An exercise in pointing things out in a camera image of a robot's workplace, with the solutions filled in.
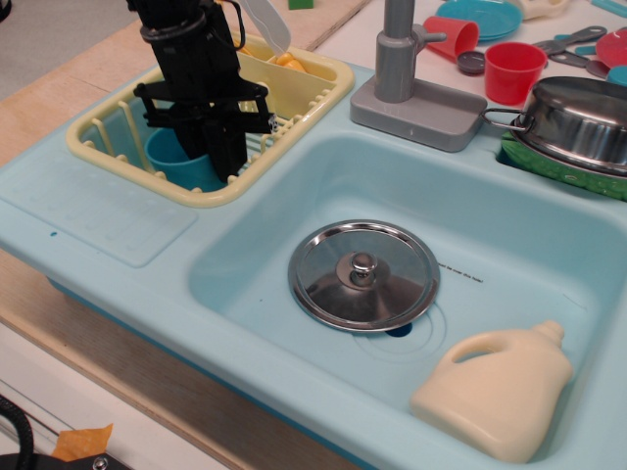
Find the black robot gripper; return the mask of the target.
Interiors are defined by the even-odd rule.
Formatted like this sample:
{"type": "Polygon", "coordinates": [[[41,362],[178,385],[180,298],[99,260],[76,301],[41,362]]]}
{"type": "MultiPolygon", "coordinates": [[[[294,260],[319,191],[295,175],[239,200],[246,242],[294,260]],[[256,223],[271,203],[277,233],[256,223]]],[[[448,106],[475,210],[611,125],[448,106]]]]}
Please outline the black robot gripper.
{"type": "Polygon", "coordinates": [[[226,183],[247,161],[246,133],[271,133],[265,87],[240,76],[237,52],[220,4],[214,1],[129,1],[140,34],[163,79],[140,84],[134,94],[152,127],[174,128],[189,160],[209,156],[226,183]]]}

